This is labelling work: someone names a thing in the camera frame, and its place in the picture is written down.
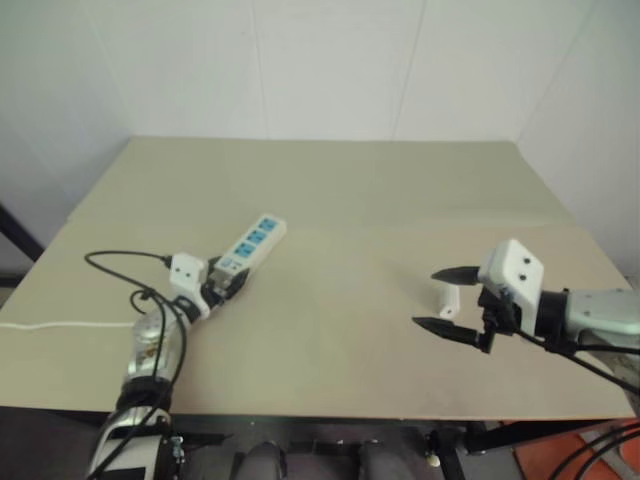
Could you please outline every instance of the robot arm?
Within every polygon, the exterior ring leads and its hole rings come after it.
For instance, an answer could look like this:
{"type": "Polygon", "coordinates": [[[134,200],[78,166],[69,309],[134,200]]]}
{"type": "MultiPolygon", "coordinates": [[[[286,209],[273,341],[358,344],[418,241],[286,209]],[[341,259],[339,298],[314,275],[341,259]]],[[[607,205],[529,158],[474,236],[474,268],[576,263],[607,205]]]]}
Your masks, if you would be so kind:
{"type": "Polygon", "coordinates": [[[575,353],[589,351],[630,387],[625,390],[634,410],[640,412],[638,294],[622,289],[544,291],[543,274],[542,263],[517,240],[502,242],[481,267],[450,268],[432,275],[455,285],[483,285],[478,299],[483,308],[482,332],[440,318],[414,321],[442,338],[485,353],[491,352],[496,334],[514,333],[587,368],[591,366],[576,359],[575,353]]]}
{"type": "Polygon", "coordinates": [[[175,298],[156,299],[158,308],[133,327],[133,352],[116,411],[102,428],[88,479],[178,478],[184,451],[182,439],[172,434],[169,409],[186,334],[235,296],[285,233],[283,220],[263,215],[222,257],[204,261],[179,253],[166,262],[175,298]],[[119,452],[109,458],[115,449],[119,452]]]}

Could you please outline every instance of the white plastic piece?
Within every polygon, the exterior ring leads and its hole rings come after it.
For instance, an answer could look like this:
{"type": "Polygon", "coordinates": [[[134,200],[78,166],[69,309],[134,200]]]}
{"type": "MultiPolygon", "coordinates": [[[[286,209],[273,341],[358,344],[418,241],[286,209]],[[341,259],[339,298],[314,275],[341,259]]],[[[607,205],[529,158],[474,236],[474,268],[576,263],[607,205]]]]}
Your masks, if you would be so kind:
{"type": "Polygon", "coordinates": [[[12,330],[42,330],[43,328],[56,328],[56,327],[82,327],[82,328],[131,328],[133,323],[96,323],[96,322],[51,322],[51,323],[36,323],[36,324],[21,324],[21,323],[0,323],[0,328],[10,328],[12,330]]]}
{"type": "Polygon", "coordinates": [[[640,295],[633,290],[621,288],[609,291],[572,291],[568,297],[565,325],[567,335],[573,340],[578,340],[584,330],[590,330],[612,345],[619,345],[623,339],[628,339],[630,347],[638,348],[640,295]]]}
{"type": "Polygon", "coordinates": [[[440,288],[439,316],[452,320],[460,313],[460,287],[446,283],[440,288]]]}
{"type": "Polygon", "coordinates": [[[169,282],[176,295],[182,295],[192,301],[200,310],[201,317],[209,316],[210,309],[202,298],[200,288],[207,277],[207,262],[189,255],[177,253],[171,257],[171,273],[169,282]]]}
{"type": "Polygon", "coordinates": [[[480,267],[478,278],[493,293],[507,289],[522,311],[520,328],[534,335],[544,266],[516,239],[500,243],[480,267]]]}
{"type": "Polygon", "coordinates": [[[284,220],[274,215],[262,215],[216,262],[216,272],[233,278],[249,269],[251,276],[286,233],[287,223],[284,220]]]}

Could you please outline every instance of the beige tabletop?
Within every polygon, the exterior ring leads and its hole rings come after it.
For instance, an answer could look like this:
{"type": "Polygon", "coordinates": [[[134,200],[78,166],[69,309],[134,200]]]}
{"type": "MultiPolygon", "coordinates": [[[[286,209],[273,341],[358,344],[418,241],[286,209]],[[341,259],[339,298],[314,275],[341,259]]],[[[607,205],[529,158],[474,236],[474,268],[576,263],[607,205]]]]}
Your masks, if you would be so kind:
{"type": "MultiPolygon", "coordinates": [[[[288,233],[243,291],[190,332],[173,411],[405,419],[631,416],[621,390],[516,338],[491,355],[417,327],[431,272],[520,239],[545,287],[626,282],[509,143],[136,138],[0,311],[0,322],[134,322],[97,249],[226,250],[264,213],[288,233]]],[[[112,262],[169,293],[167,271],[112,262]]],[[[480,328],[479,287],[456,322],[480,328]]],[[[0,405],[112,410],[126,328],[0,330],[0,405]]]]}

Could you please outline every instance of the white power strip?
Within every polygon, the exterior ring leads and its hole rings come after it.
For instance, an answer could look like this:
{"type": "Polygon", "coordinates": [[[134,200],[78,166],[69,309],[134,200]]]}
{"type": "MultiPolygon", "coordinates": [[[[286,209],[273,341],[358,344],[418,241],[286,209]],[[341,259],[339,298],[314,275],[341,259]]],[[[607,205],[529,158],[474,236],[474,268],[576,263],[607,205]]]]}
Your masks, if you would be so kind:
{"type": "Polygon", "coordinates": [[[269,214],[262,215],[216,262],[214,279],[233,278],[247,269],[251,276],[286,233],[287,223],[284,220],[269,214]]]}

